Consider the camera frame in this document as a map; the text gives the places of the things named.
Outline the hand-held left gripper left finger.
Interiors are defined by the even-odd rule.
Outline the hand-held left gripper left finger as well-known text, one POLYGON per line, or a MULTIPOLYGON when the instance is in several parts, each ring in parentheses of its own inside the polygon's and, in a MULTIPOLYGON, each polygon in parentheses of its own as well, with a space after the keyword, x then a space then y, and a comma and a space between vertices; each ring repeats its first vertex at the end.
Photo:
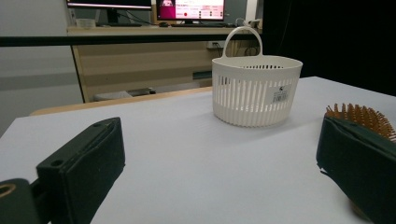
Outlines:
POLYGON ((40 162, 52 224, 90 224, 125 166, 119 118, 95 122, 40 162))

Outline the white slatted plastic basket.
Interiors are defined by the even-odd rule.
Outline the white slatted plastic basket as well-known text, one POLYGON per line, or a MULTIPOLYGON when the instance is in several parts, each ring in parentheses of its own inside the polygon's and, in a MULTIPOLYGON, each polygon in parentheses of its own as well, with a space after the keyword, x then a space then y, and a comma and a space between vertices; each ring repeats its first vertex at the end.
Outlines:
POLYGON ((266 127, 286 120, 291 111, 303 63, 265 55, 212 61, 213 113, 240 127, 266 127))

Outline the dark flat box under desk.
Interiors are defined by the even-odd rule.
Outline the dark flat box under desk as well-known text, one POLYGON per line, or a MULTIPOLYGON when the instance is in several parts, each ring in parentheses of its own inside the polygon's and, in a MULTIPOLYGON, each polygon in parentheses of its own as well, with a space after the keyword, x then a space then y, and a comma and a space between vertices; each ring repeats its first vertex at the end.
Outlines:
POLYGON ((133 97, 141 96, 141 95, 156 94, 156 91, 154 89, 152 89, 152 88, 144 88, 144 89, 138 89, 138 90, 129 90, 127 92, 128 92, 128 94, 132 95, 133 97))

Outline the light wooden desk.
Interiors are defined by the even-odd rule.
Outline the light wooden desk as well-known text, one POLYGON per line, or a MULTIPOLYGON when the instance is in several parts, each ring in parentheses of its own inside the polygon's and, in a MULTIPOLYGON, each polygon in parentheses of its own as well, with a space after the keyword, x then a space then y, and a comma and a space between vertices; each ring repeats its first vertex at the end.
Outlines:
POLYGON ((197 82, 193 72, 211 71, 220 49, 208 49, 207 41, 225 41, 229 28, 189 27, 69 27, 83 100, 99 93, 156 88, 197 82))

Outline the black curtain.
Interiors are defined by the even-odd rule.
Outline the black curtain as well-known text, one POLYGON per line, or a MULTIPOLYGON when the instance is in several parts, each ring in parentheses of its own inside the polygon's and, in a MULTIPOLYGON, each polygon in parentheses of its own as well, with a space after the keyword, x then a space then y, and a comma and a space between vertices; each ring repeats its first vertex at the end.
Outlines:
POLYGON ((396 96, 396 0, 264 0, 262 40, 304 77, 396 96))

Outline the dark computer monitor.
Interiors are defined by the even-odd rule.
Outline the dark computer monitor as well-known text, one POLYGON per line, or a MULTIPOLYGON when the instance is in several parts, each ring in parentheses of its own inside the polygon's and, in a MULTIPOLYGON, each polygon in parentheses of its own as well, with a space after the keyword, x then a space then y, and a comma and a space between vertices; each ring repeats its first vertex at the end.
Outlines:
POLYGON ((146 10, 151 11, 151 0, 65 0, 68 8, 104 9, 107 21, 118 21, 118 10, 146 10))

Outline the computer monitor with pink screen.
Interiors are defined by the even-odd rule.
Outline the computer monitor with pink screen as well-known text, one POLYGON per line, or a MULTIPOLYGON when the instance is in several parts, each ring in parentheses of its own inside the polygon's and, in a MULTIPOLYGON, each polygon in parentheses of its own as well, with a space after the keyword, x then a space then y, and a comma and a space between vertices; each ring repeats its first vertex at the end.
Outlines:
POLYGON ((225 0, 156 0, 159 21, 224 21, 225 0))

